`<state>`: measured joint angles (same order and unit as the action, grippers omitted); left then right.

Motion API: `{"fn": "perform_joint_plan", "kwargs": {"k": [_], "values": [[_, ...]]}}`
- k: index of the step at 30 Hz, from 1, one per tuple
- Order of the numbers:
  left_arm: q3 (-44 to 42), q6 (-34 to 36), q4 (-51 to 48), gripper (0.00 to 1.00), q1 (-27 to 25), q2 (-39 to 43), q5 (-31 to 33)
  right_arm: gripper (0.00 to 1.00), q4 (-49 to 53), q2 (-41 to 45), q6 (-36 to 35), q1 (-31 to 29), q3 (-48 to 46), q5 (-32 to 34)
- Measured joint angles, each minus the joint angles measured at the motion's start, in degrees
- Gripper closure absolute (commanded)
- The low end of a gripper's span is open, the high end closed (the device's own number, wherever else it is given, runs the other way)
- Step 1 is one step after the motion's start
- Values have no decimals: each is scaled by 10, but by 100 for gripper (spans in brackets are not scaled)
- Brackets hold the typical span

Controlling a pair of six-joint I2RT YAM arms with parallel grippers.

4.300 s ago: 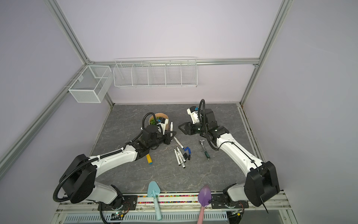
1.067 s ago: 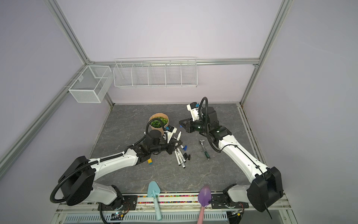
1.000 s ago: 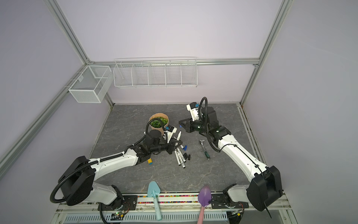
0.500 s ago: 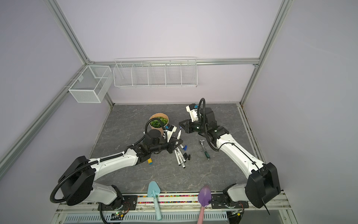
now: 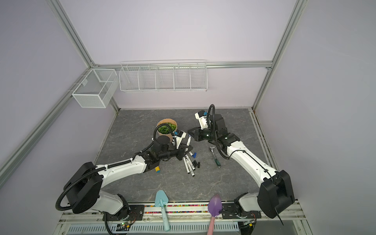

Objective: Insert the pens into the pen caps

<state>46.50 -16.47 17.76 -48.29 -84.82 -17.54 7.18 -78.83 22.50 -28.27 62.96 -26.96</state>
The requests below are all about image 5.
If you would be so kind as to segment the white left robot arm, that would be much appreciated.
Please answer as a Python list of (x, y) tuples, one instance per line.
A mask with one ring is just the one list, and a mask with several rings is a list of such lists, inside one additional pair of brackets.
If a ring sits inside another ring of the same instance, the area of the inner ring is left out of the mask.
[(152, 142), (130, 159), (100, 165), (84, 163), (64, 186), (55, 208), (58, 211), (71, 210), (75, 214), (94, 210), (114, 216), (117, 220), (128, 218), (131, 208), (126, 199), (121, 194), (110, 194), (102, 188), (130, 175), (153, 170), (161, 161), (173, 157), (181, 161), (193, 149), (190, 144), (182, 142), (186, 137), (184, 131), (170, 130), (171, 138), (157, 136), (161, 127), (158, 125), (154, 129)]

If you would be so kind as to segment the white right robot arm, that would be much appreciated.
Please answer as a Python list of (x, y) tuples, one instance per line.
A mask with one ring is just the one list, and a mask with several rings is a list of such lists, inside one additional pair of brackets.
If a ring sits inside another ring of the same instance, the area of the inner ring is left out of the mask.
[(279, 217), (280, 213), (295, 202), (291, 178), (284, 171), (277, 171), (252, 153), (238, 136), (228, 132), (220, 114), (206, 111), (195, 114), (199, 127), (188, 133), (195, 141), (208, 141), (225, 159), (233, 159), (255, 180), (258, 193), (244, 193), (234, 200), (237, 213), (244, 217), (251, 211), (262, 211), (267, 217)]

